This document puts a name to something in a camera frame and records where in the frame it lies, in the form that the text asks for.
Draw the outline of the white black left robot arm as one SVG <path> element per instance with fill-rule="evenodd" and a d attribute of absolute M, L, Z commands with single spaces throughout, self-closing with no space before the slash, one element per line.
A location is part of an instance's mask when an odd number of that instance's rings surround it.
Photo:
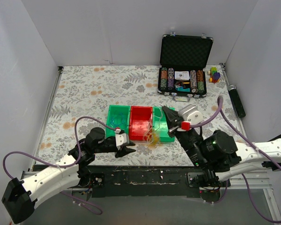
<path fill-rule="evenodd" d="M 123 130 L 106 137 L 102 128 L 95 127 L 52 166 L 22 180 L 12 178 L 1 201 L 12 221 L 21 223 L 54 195 L 75 186 L 87 187 L 91 182 L 88 165 L 97 153 L 113 152 L 116 158 L 121 158 L 135 152 L 133 146 L 135 143 Z"/>

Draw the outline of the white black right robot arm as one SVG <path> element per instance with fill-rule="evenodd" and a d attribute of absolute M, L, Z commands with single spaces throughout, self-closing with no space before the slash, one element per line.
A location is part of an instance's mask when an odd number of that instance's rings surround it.
<path fill-rule="evenodd" d="M 191 126 L 203 121 L 197 107 L 188 105 L 180 111 L 162 106 L 168 135 L 177 138 L 195 166 L 198 175 L 188 174 L 190 187 L 220 187 L 233 176 L 261 169 L 281 168 L 281 135 L 268 142 L 241 143 L 216 130 L 208 138 Z"/>

